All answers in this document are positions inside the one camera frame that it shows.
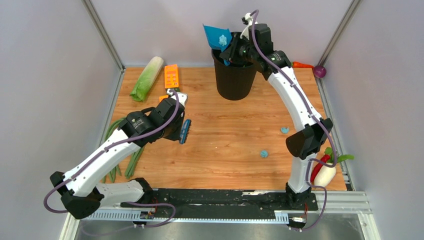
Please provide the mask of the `blue dustpan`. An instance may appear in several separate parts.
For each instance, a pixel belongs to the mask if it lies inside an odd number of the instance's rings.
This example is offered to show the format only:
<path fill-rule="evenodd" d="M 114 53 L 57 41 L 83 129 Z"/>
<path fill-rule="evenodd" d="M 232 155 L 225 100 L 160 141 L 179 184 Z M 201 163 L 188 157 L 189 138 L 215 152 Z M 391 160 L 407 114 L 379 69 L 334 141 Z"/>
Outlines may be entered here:
<path fill-rule="evenodd" d="M 203 29 L 205 32 L 207 43 L 212 50 L 218 50 L 220 53 L 223 53 L 230 46 L 233 36 L 228 28 L 218 28 L 203 24 Z M 225 35 L 227 38 L 227 45 L 224 47 L 218 44 L 219 37 L 221 35 Z"/>

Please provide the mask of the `black plastic trash bin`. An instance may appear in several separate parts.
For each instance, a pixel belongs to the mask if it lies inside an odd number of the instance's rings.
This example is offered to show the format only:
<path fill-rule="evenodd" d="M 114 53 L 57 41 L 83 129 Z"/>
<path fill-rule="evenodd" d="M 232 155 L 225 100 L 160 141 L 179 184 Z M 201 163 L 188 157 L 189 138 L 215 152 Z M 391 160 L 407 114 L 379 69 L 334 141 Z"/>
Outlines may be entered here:
<path fill-rule="evenodd" d="M 246 98 L 251 91 L 256 68 L 253 64 L 225 65 L 224 60 L 219 57 L 219 50 L 212 50 L 211 55 L 214 62 L 215 81 L 218 93 L 227 100 L 238 101 Z"/>

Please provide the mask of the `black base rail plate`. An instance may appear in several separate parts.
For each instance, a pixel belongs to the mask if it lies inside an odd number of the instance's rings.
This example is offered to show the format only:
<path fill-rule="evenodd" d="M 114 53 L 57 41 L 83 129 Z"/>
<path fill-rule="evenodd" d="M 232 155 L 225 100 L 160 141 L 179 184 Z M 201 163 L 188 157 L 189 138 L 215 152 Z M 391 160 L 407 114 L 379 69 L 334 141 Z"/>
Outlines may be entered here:
<path fill-rule="evenodd" d="M 157 218 L 172 215 L 184 219 L 274 219 L 275 211 L 318 210 L 316 196 L 309 193 L 303 202 L 292 203 L 285 192 L 252 190 L 159 188 L 143 195 L 140 204 L 160 204 Z"/>

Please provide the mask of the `white radish toy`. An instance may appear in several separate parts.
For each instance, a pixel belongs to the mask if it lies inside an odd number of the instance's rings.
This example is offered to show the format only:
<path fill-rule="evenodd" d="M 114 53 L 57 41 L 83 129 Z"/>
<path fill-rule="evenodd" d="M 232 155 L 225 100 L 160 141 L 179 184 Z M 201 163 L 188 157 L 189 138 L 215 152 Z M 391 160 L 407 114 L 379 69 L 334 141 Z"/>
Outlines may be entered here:
<path fill-rule="evenodd" d="M 331 159 L 326 162 L 326 164 L 332 165 L 334 162 L 334 155 L 333 150 L 331 147 L 327 147 L 324 151 L 324 154 L 330 154 Z M 320 169 L 319 173 L 317 174 L 314 182 L 315 186 L 321 186 L 326 187 L 334 178 L 336 175 L 336 168 L 335 167 L 327 167 L 322 165 L 322 168 Z"/>

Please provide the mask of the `purple onion toy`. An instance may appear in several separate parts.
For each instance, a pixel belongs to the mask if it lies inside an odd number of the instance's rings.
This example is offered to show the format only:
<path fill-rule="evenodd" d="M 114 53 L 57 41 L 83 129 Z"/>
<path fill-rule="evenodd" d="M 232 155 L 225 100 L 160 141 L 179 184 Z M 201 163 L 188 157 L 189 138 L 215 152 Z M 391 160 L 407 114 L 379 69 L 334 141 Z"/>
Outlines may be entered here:
<path fill-rule="evenodd" d="M 317 65 L 317 66 L 315 66 L 313 68 L 312 72 L 313 72 L 313 75 L 316 78 L 320 78 L 321 79 L 321 78 L 324 78 L 326 76 L 327 69 L 324 66 L 322 66 L 322 65 Z"/>

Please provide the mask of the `blue paper scrap upper centre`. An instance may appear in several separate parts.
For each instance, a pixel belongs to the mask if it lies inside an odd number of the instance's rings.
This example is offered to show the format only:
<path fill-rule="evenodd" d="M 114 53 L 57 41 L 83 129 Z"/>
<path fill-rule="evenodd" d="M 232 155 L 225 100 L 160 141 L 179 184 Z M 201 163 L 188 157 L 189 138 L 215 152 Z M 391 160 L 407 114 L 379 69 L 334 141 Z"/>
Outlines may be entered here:
<path fill-rule="evenodd" d="M 227 37 L 225 36 L 225 35 L 221 35 L 219 38 L 218 38 L 218 44 L 220 45 L 220 46 L 222 46 L 222 47 L 224 47 L 224 46 L 226 46 L 227 45 Z"/>

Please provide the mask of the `yellow green sponge box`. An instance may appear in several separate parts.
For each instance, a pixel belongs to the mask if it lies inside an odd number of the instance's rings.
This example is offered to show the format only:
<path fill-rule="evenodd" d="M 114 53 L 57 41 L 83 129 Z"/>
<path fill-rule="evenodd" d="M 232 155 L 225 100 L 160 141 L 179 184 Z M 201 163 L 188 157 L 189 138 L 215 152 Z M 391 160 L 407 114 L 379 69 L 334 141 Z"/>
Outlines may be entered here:
<path fill-rule="evenodd" d="M 162 95 L 159 97 L 159 102 L 161 102 L 164 99 L 167 99 L 169 97 L 169 95 Z"/>

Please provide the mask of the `green long beans bundle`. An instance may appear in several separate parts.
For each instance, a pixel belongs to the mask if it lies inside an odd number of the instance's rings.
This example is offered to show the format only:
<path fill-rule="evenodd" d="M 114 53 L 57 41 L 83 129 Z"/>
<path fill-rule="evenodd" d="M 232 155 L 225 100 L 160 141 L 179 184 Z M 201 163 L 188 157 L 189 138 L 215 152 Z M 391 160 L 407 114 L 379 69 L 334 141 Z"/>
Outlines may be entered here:
<path fill-rule="evenodd" d="M 121 121 L 124 118 L 119 118 L 116 121 L 112 122 L 110 124 L 110 126 L 107 128 L 106 132 L 105 132 L 105 136 L 103 138 L 102 143 L 105 143 L 108 138 L 112 135 L 112 133 L 119 127 L 119 124 L 121 123 Z M 136 166 L 143 154 L 144 151 L 144 147 L 140 148 L 139 150 L 137 150 L 136 152 L 132 153 L 130 155 L 130 160 L 128 162 L 128 165 L 126 167 L 126 170 L 124 172 L 124 176 L 127 180 L 129 180 L 131 177 L 134 176 L 135 171 L 136 171 Z M 111 183 L 114 183 L 116 181 L 116 176 L 122 175 L 121 169 L 119 165 L 116 165 L 107 175 L 105 175 L 102 179 L 101 182 L 104 184 L 107 180 L 107 178 L 109 178 L 109 180 L 111 181 Z"/>

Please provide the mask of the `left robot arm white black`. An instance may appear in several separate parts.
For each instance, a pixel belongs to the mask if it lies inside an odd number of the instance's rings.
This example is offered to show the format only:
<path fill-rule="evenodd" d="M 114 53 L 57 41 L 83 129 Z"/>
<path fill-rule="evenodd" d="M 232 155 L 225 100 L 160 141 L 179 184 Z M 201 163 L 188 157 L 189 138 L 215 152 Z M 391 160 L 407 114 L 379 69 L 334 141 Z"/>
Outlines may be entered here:
<path fill-rule="evenodd" d="M 156 107 L 129 113 L 111 136 L 83 162 L 67 172 L 50 176 L 60 194 L 64 213 L 84 219 L 101 207 L 135 202 L 147 207 L 153 201 L 151 188 L 143 178 L 124 183 L 101 183 L 101 179 L 127 156 L 159 139 L 180 140 L 188 96 L 177 93 Z"/>

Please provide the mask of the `blue hand brush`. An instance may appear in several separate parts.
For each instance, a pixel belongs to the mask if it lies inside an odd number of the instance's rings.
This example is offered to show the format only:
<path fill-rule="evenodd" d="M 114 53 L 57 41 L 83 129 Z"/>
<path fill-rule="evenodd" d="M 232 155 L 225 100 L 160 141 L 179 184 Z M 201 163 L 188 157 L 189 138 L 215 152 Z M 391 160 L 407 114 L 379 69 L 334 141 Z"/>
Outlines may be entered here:
<path fill-rule="evenodd" d="M 192 124 L 191 119 L 186 119 L 184 121 L 184 123 L 182 124 L 181 131 L 180 131 L 180 134 L 179 134 L 179 143 L 181 145 L 185 144 L 186 141 L 187 141 L 191 124 Z"/>

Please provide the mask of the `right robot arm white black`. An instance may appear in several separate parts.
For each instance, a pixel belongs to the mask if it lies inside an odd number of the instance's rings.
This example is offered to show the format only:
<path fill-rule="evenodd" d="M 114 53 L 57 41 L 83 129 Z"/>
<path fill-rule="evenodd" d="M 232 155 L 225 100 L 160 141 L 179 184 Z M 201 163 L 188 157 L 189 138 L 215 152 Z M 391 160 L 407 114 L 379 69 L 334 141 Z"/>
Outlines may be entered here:
<path fill-rule="evenodd" d="M 281 50 L 275 50 L 271 29 L 265 23 L 247 26 L 243 32 L 224 29 L 214 37 L 220 58 L 226 65 L 251 63 L 282 99 L 296 132 L 285 140 L 293 156 L 291 174 L 286 183 L 285 202 L 299 209 L 311 193 L 312 160 L 321 150 L 333 127 L 313 108 L 297 80 L 292 64 Z"/>

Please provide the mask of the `napa cabbage toy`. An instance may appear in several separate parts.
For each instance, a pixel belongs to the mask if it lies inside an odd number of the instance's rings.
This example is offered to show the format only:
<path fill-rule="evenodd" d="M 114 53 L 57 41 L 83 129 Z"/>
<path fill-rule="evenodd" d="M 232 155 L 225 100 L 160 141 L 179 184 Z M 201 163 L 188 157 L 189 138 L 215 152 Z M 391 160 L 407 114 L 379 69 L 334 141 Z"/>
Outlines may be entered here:
<path fill-rule="evenodd" d="M 164 60 L 159 56 L 155 56 L 149 61 L 139 75 L 133 90 L 130 92 L 130 96 L 134 101 L 144 102 L 146 100 L 163 65 Z"/>

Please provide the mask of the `orange carton box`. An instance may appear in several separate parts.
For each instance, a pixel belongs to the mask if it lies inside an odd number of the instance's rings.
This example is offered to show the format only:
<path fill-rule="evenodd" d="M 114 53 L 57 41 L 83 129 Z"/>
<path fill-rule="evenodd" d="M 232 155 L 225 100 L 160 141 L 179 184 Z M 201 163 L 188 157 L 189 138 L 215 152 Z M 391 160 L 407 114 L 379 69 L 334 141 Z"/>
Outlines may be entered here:
<path fill-rule="evenodd" d="M 166 65 L 164 67 L 164 87 L 166 90 L 174 89 L 176 92 L 180 91 L 179 71 L 178 65 Z"/>

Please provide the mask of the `blue paper scrap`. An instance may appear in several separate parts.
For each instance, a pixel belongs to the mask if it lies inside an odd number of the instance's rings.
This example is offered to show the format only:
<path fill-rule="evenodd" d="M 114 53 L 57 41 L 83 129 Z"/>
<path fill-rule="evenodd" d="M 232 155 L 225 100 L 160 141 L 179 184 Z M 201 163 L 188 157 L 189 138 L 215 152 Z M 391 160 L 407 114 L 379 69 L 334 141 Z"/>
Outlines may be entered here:
<path fill-rule="evenodd" d="M 225 35 L 221 35 L 219 38 L 218 38 L 218 44 L 220 45 L 220 46 L 222 46 L 222 47 L 224 47 L 224 46 L 226 46 L 227 45 L 227 37 L 225 36 Z"/>
<path fill-rule="evenodd" d="M 261 158 L 267 158 L 269 156 L 268 152 L 266 150 L 260 151 L 260 157 Z"/>
<path fill-rule="evenodd" d="M 290 129 L 289 129 L 288 127 L 282 127 L 282 128 L 280 129 L 280 131 L 281 131 L 283 134 L 288 134 L 288 133 L 289 133 L 289 131 L 290 131 Z"/>

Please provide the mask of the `blue paper scrap far right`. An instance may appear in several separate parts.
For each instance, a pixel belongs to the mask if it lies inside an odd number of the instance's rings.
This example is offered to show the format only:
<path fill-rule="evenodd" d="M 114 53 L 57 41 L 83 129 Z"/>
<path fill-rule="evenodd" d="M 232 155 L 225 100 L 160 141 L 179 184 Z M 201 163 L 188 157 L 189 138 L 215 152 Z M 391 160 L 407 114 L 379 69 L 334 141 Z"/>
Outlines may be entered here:
<path fill-rule="evenodd" d="M 288 134 L 288 133 L 289 133 L 289 131 L 290 131 L 290 129 L 289 129 L 288 127 L 282 127 L 282 128 L 280 129 L 280 131 L 281 131 L 283 134 Z"/>

